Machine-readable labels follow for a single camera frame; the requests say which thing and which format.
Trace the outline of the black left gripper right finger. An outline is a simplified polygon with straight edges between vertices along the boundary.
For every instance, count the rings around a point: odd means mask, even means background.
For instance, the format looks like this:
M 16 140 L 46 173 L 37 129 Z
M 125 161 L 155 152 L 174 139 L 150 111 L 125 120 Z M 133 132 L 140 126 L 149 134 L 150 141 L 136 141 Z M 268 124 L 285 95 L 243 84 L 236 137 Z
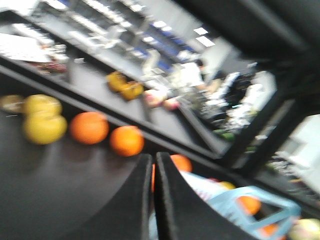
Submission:
M 252 240 L 254 237 L 206 204 L 167 152 L 155 159 L 154 207 L 160 240 Z

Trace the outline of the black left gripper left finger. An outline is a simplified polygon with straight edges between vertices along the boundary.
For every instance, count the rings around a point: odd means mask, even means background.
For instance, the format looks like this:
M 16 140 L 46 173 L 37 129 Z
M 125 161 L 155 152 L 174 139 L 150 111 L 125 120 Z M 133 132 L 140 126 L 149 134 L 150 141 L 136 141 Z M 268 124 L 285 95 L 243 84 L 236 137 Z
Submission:
M 124 184 L 103 206 L 63 240 L 148 240 L 153 160 L 141 154 Z

